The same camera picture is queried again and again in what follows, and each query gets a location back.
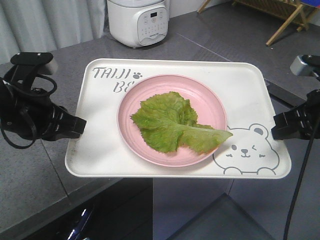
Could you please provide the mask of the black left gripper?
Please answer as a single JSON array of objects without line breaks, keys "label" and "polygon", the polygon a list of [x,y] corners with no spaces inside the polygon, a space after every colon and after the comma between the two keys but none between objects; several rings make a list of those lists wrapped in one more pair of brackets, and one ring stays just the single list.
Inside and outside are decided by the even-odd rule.
[{"label": "black left gripper", "polygon": [[7,132],[32,142],[78,139],[83,134],[87,121],[54,104],[50,95],[57,84],[50,77],[43,79],[52,83],[52,90],[0,79],[0,132],[5,141],[10,141]]}]

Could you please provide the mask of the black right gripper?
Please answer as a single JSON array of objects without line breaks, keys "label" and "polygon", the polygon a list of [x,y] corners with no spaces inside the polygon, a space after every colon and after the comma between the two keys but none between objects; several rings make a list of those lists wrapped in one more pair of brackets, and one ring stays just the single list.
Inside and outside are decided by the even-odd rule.
[{"label": "black right gripper", "polygon": [[274,140],[320,138],[320,90],[307,94],[307,100],[299,107],[279,113],[273,117],[271,129]]}]

